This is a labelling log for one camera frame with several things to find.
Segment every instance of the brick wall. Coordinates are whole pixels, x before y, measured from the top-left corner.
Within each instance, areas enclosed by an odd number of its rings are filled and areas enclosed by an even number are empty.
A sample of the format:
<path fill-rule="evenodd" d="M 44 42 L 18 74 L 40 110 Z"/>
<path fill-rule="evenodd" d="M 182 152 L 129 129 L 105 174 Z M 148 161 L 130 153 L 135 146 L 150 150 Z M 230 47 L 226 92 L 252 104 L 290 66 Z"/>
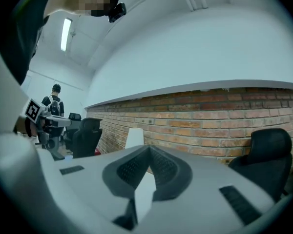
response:
<path fill-rule="evenodd" d="M 174 93 L 92 107 L 87 116 L 103 119 L 98 145 L 103 153 L 123 149 L 130 127 L 144 130 L 145 144 L 216 158 L 225 164 L 250 151 L 255 130 L 283 128 L 293 142 L 293 91 L 285 89 Z"/>

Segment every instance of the office chair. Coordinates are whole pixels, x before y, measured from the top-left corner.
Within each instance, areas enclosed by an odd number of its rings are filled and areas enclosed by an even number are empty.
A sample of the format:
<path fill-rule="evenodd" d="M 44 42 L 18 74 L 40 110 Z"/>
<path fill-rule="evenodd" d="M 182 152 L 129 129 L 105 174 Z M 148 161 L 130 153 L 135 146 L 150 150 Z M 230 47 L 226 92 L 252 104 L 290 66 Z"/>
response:
<path fill-rule="evenodd" d="M 94 156 L 94 152 L 102 135 L 100 127 L 101 119 L 85 118 L 80 124 L 80 128 L 73 136 L 71 151 L 73 158 Z"/>
<path fill-rule="evenodd" d="M 229 167 L 264 189 L 275 201 L 281 197 L 292 164 L 292 140 L 283 129 L 265 129 L 251 135 L 251 152 L 235 158 Z"/>
<path fill-rule="evenodd" d="M 80 123 L 82 121 L 82 117 L 79 114 L 70 113 L 68 117 L 72 124 L 69 127 L 66 127 L 66 131 L 63 134 L 63 139 L 65 142 L 65 148 L 67 150 L 71 150 L 73 144 L 73 136 L 79 129 Z"/>

